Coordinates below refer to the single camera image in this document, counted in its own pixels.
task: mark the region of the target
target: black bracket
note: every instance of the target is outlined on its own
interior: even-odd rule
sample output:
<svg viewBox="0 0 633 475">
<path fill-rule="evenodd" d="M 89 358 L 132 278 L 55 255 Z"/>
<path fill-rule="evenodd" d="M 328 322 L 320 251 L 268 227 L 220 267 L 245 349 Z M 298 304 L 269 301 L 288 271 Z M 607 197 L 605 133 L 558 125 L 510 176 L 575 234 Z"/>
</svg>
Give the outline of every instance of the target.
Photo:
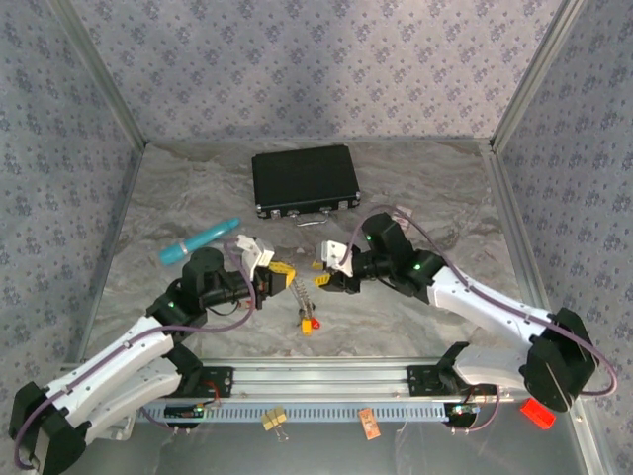
<svg viewBox="0 0 633 475">
<path fill-rule="evenodd" d="M 453 344 L 435 365 L 414 365 L 407 368 L 408 394 L 420 396 L 494 396 L 497 386 L 471 386 L 460 378 L 453 365 L 457 355 L 468 346 L 466 342 Z"/>
<path fill-rule="evenodd" d="M 168 396 L 172 398 L 215 399 L 216 389 L 221 399 L 229 398 L 233 386 L 233 368 L 230 366 L 204 366 L 200 372 L 198 384 L 187 391 L 176 391 Z"/>
</svg>

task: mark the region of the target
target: small red object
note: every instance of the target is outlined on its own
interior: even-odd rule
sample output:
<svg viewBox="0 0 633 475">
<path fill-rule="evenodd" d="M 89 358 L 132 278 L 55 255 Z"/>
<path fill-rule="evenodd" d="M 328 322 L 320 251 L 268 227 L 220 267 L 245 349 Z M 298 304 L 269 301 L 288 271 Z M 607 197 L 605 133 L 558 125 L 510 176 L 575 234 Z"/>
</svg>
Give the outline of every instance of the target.
<svg viewBox="0 0 633 475">
<path fill-rule="evenodd" d="M 540 428 L 550 428 L 554 425 L 556 416 L 535 399 L 528 399 L 521 406 L 521 413 L 527 416 Z"/>
</svg>

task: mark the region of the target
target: small orange card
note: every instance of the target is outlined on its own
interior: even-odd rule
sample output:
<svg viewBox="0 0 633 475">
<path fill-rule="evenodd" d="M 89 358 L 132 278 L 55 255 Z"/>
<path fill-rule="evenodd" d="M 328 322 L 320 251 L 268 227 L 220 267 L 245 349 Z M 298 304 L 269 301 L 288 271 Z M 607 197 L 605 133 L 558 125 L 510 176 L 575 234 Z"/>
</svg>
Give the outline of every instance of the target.
<svg viewBox="0 0 633 475">
<path fill-rule="evenodd" d="M 367 440 L 380 437 L 378 423 L 376 422 L 376 418 L 374 418 L 374 412 L 371 408 L 361 409 L 358 412 L 358 416 L 360 417 L 360 422 L 363 425 L 363 430 L 365 430 Z"/>
</svg>

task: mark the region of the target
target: gray wall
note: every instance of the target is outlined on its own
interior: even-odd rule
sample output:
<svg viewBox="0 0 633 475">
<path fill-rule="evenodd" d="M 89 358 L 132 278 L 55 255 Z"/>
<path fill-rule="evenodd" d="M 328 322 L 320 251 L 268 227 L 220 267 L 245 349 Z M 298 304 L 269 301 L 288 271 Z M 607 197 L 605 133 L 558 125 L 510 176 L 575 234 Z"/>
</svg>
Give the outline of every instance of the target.
<svg viewBox="0 0 633 475">
<path fill-rule="evenodd" d="M 560 0 L 73 0 L 150 142 L 489 137 Z"/>
<path fill-rule="evenodd" d="M 554 308 L 586 318 L 620 389 L 597 401 L 633 473 L 633 5 L 588 1 L 502 152 Z"/>
<path fill-rule="evenodd" d="M 81 339 L 132 149 L 46 2 L 0 6 L 0 473 L 13 395 Z"/>
</svg>

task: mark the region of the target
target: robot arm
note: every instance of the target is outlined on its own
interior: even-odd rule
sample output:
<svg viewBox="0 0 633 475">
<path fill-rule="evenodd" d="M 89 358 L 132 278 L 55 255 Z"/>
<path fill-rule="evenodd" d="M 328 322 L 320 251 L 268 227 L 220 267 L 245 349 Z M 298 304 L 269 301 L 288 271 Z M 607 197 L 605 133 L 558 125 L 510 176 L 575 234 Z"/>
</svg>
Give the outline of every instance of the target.
<svg viewBox="0 0 633 475">
<path fill-rule="evenodd" d="M 355 294 L 360 292 L 363 280 L 380 279 L 408 297 L 455 312 L 502 335 L 514 347 L 507 350 L 477 348 L 468 343 L 453 345 L 440 361 L 441 368 L 433 373 L 433 377 L 439 374 L 445 386 L 442 390 L 479 384 L 519 387 L 552 410 L 564 412 L 571 407 L 593 374 L 596 362 L 588 351 L 547 325 L 559 326 L 590 344 L 577 314 L 561 309 L 553 315 L 526 306 L 461 271 L 460 279 L 441 256 L 413 249 L 400 225 L 386 213 L 369 218 L 362 230 L 370 250 L 361 252 L 354 246 L 350 258 L 342 264 L 347 245 L 333 241 L 321 245 L 320 260 L 330 273 L 315 279 L 320 288 Z M 491 299 L 483 298 L 482 293 Z M 517 314 L 532 316 L 537 322 Z M 419 376 L 418 385 L 424 386 Z"/>
<path fill-rule="evenodd" d="M 239 236 L 242 267 L 255 292 L 254 308 L 292 282 L 295 271 L 271 262 L 274 250 L 261 239 Z M 16 394 L 9 434 L 23 458 L 42 475 L 66 470 L 111 424 L 150 401 L 178 392 L 186 397 L 200 382 L 201 361 L 182 341 L 207 322 L 207 309 L 250 295 L 239 271 L 226 272 L 221 252 L 202 248 L 119 339 L 72 372 Z M 30 468 L 20 458 L 22 468 Z"/>
</svg>

